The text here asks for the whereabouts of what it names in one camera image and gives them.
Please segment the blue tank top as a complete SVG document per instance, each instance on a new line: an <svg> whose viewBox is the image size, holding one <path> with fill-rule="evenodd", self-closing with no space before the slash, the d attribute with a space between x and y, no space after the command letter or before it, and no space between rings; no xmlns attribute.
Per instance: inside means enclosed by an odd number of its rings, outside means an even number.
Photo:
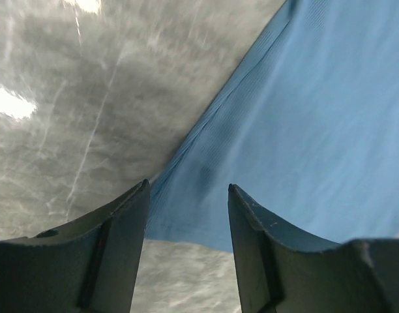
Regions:
<svg viewBox="0 0 399 313"><path fill-rule="evenodd" d="M156 180L146 236L230 251L230 184L335 242L399 234L399 1L286 1Z"/></svg>

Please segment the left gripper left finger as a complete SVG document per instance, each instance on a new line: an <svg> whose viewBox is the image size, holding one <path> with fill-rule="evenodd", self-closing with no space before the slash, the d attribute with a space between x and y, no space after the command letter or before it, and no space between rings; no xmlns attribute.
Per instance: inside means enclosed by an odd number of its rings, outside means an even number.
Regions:
<svg viewBox="0 0 399 313"><path fill-rule="evenodd" d="M0 312L129 312L149 204L142 181L76 220L0 241Z"/></svg>

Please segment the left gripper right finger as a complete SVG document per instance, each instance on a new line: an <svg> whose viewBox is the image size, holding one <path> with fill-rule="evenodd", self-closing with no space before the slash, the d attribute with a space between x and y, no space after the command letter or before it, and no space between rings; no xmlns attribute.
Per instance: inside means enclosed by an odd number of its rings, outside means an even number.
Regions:
<svg viewBox="0 0 399 313"><path fill-rule="evenodd" d="M334 243L237 185L228 211L243 312L399 312L399 239Z"/></svg>

